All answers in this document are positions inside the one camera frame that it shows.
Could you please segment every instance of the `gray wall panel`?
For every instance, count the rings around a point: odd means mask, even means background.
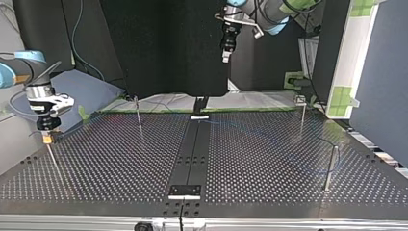
[[[350,124],[408,166],[408,1],[378,10]]]

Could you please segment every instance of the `cable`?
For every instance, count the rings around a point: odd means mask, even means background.
[[[0,123],[1,123],[1,122],[4,122],[4,121],[6,121],[6,120],[9,120],[10,118],[12,118],[12,117],[14,117],[14,116],[15,116],[15,114],[14,114],[14,115],[10,115],[9,117],[5,117],[5,118],[3,118],[3,119],[0,120]]]
[[[101,80],[105,81],[105,76],[102,74],[102,72],[96,68],[95,66],[93,66],[92,64],[89,64],[88,62],[86,62],[77,52],[76,47],[75,47],[75,35],[76,35],[76,31],[78,29],[78,25],[81,22],[82,19],[82,15],[84,12],[84,0],[81,0],[81,9],[79,11],[79,15],[78,15],[78,19],[77,22],[75,23],[74,29],[72,31],[72,38],[71,38],[71,43],[72,43],[72,51],[75,55],[75,57],[80,60],[83,64],[86,64],[87,66],[89,66],[90,68],[92,68],[93,70],[95,70],[98,75],[100,76]]]
[[[18,109],[13,105],[13,101],[14,101],[14,99],[15,99],[18,95],[20,95],[21,93],[25,93],[25,91],[19,91],[19,92],[15,93],[12,97],[10,97],[9,105],[10,105],[10,107],[11,107],[13,110],[15,110],[16,112],[18,112],[19,114],[24,115],[24,116],[48,116],[48,115],[49,115],[49,114],[27,114],[27,113],[24,113],[24,112],[21,112],[20,110],[18,110]]]
[[[239,12],[235,12],[235,13],[226,13],[224,16],[233,16],[233,15],[237,15],[243,13],[243,11],[239,11]]]
[[[14,55],[14,53],[10,53],[10,52],[0,52],[0,55]]]
[[[301,10],[301,9],[297,9],[297,8],[295,8],[294,6],[292,6],[292,5],[288,2],[288,0],[282,0],[282,1],[283,1],[283,3],[284,3],[289,9],[291,9],[293,12],[296,12],[296,13],[311,13],[311,12],[313,12],[313,11],[316,9],[316,6],[321,3],[321,0],[318,0],[317,2],[315,2],[314,5],[310,6],[308,9],[306,9],[306,10]]]
[[[27,83],[25,83],[24,90],[29,86],[34,84],[36,81],[38,81],[40,78],[42,78],[42,76],[49,74],[51,72],[53,72],[59,65],[61,65],[61,61],[57,61],[54,64],[50,65],[50,67],[48,67],[46,70],[44,70],[38,77],[31,79],[30,81],[28,81]]]
[[[316,96],[316,99],[318,100],[319,104],[321,105],[321,108],[323,109],[324,113],[326,114],[326,109],[323,107],[323,105],[321,103],[321,100],[319,98],[318,92],[316,91],[315,84],[313,83],[312,75],[310,73],[310,68],[309,68],[309,62],[308,62],[308,59],[307,59],[306,37],[307,37],[307,26],[309,24],[309,17],[310,17],[310,14],[308,13],[307,16],[306,16],[306,22],[305,22],[305,37],[303,39],[303,48],[304,48],[304,52],[305,52],[306,68],[307,68],[307,73],[309,75],[309,81],[310,81],[310,84],[312,86],[312,90],[313,90],[313,92],[314,92],[314,94]]]
[[[32,76],[34,76],[34,71],[33,71],[33,69],[31,68],[31,66],[30,66],[25,60],[23,60],[23,59],[19,59],[19,60],[22,61],[22,62],[24,62],[27,66],[30,67],[31,72],[32,72],[31,74],[32,74]],[[47,113],[47,114],[27,114],[27,113],[21,112],[20,110],[18,110],[18,109],[13,105],[13,101],[14,101],[14,99],[15,99],[18,95],[20,95],[21,93],[25,93],[25,90],[28,88],[29,85],[34,84],[37,80],[39,80],[39,79],[40,79],[42,76],[44,76],[45,74],[48,74],[48,73],[54,71],[61,63],[62,63],[61,61],[55,62],[55,63],[52,64],[50,67],[48,67],[46,70],[44,70],[38,77],[33,78],[33,79],[31,79],[30,81],[26,82],[26,83],[25,83],[25,87],[23,88],[22,91],[19,91],[19,92],[15,93],[12,97],[10,97],[10,100],[9,100],[9,105],[10,105],[10,107],[11,107],[13,110],[15,110],[16,112],[18,112],[19,114],[24,115],[24,116],[48,116],[49,113]]]

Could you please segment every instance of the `blue cable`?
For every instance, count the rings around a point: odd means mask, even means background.
[[[74,29],[72,31],[72,39],[71,39],[71,43],[72,43],[72,51],[74,52],[76,58],[78,58],[78,60],[80,60],[82,63],[86,64],[87,66],[89,66],[90,68],[92,68],[93,70],[95,70],[98,75],[101,77],[101,80],[105,81],[105,76],[102,74],[101,71],[99,71],[98,68],[96,68],[95,66],[93,66],[92,64],[86,62],[77,52],[76,47],[75,47],[75,34],[76,31],[78,29],[78,25],[81,22],[82,19],[82,14],[84,12],[84,0],[81,0],[81,10],[79,11],[79,16],[78,16],[78,20],[74,26]]]

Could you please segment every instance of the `metal pin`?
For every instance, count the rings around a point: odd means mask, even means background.
[[[331,154],[331,158],[330,158],[330,163],[329,163],[329,169],[327,171],[327,176],[326,176],[326,182],[324,183],[324,190],[328,191],[329,187],[330,187],[330,182],[331,182],[331,177],[332,177],[332,173],[334,170],[334,164],[335,164],[335,157],[336,154],[339,155],[339,147],[338,146],[334,146],[333,147],[333,152]]]
[[[45,146],[47,146],[48,153],[49,153],[50,156],[51,156],[52,162],[53,162],[54,165],[56,166],[56,165],[57,165],[57,161],[55,160],[54,152],[53,152],[52,149],[51,149],[51,145],[50,145],[50,144],[46,144]]]
[[[138,114],[139,128],[141,129],[141,121],[140,121],[140,114],[139,114],[139,100],[137,96],[134,97],[134,101],[136,104],[136,113]]]

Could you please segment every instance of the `metal bracket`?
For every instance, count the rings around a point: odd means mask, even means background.
[[[208,119],[209,116],[203,114],[201,111],[207,107],[209,97],[204,96],[204,97],[196,97],[195,98],[195,103],[194,103],[194,111],[192,113],[191,119],[197,120],[197,119]]]
[[[247,26],[252,26],[254,27],[255,31],[254,31],[254,37],[255,39],[258,39],[260,37],[262,37],[264,35],[264,32],[262,31],[261,27],[255,23],[254,20],[249,19],[249,18],[244,18],[244,19],[234,19],[234,18],[230,18],[230,17],[222,17],[220,13],[216,13],[214,15],[214,18],[221,20],[221,21],[227,21],[227,22],[231,22],[231,23],[237,23],[237,24],[241,24],[241,25],[247,25]]]
[[[255,29],[254,30],[254,38],[255,39],[259,39],[260,37],[262,37],[264,35],[264,32],[262,31],[261,27],[257,23],[255,23],[254,20],[245,19],[245,18],[242,19],[242,20],[237,20],[237,19],[226,18],[226,17],[224,17],[224,20],[228,21],[228,22],[232,22],[232,23],[238,23],[238,24],[241,24],[241,25],[247,25],[247,26],[254,27],[254,29]]]
[[[200,195],[201,195],[200,185],[173,185],[170,187],[168,199],[199,200]]]

